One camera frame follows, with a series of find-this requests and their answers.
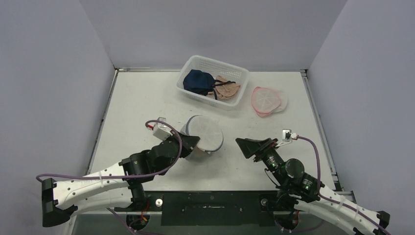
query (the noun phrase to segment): navy blue fabric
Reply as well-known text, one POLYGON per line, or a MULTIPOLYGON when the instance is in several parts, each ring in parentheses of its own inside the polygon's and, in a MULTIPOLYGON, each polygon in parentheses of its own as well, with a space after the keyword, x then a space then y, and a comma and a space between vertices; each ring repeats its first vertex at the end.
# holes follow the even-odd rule
POLYGON ((210 73, 202 72, 200 70, 191 70, 189 74, 183 80, 183 88, 186 91, 190 91, 196 94, 207 95, 209 92, 213 92, 215 99, 217 100, 217 94, 214 87, 222 86, 235 82, 222 82, 215 80, 210 73))

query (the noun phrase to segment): black wire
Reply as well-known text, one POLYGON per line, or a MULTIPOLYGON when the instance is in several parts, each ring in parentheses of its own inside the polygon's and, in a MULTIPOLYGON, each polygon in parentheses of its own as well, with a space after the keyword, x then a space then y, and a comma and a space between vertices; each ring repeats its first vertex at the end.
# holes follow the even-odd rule
POLYGON ((279 185, 277 185, 272 179, 271 177, 268 175, 267 171, 269 171, 267 168, 264 169, 265 174, 267 175, 268 179, 271 180, 271 182, 273 182, 273 184, 275 185, 276 188, 281 188, 279 185))

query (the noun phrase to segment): mesh laundry bag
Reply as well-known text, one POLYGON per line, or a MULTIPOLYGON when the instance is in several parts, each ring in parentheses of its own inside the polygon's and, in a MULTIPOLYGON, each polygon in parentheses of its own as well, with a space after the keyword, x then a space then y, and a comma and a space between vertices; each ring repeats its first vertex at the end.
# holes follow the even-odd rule
POLYGON ((283 111, 287 103, 287 95, 281 90, 256 87, 252 92, 251 104, 260 117, 283 111))
POLYGON ((205 116, 192 116, 181 132, 189 136, 199 136, 200 141, 196 147, 205 152, 218 151, 223 144, 223 133, 219 125, 205 116))

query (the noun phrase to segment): white table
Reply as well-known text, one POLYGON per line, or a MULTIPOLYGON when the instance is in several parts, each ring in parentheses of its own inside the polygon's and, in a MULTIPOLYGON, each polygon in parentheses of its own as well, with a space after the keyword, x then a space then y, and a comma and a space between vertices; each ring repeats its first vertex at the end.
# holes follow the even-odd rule
MULTIPOLYGON (((147 120, 165 117, 169 124, 180 129, 189 117, 204 115, 221 126, 225 138, 222 148, 202 163, 180 159, 166 175, 156 176, 153 181, 143 184, 144 190, 273 190, 275 186, 264 173, 265 165, 245 159, 235 139, 281 139, 283 128, 292 129, 316 143, 322 181, 331 189, 335 188, 299 72, 252 72, 245 94, 233 111, 224 111, 183 96, 175 89, 177 74, 118 73, 91 172, 158 145, 160 140, 144 127, 147 120), (251 94, 257 86, 284 90, 288 95, 286 110, 265 118, 257 116, 251 106, 251 94)), ((305 171, 317 177, 316 157, 309 143, 294 141, 281 147, 278 153, 284 160, 299 159, 305 171)))

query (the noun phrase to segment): zip tie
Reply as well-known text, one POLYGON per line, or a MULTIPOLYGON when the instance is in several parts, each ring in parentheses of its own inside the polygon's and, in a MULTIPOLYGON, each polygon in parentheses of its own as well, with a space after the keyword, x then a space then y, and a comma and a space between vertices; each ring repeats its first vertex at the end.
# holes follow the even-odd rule
POLYGON ((340 203, 339 203, 339 205, 336 208, 337 211, 339 211, 340 208, 343 206, 343 202, 345 202, 345 200, 346 200, 346 197, 345 196, 340 196, 340 203))
POLYGON ((99 180, 101 181, 101 188, 103 188, 104 187, 104 181, 102 180, 101 171, 99 171, 98 174, 99 174, 99 180))
POLYGON ((360 207, 359 207, 359 206, 357 206, 357 207, 356 207, 356 214, 354 214, 354 218, 353 218, 353 220, 356 220, 357 215, 359 214, 359 211, 360 211, 360 207))

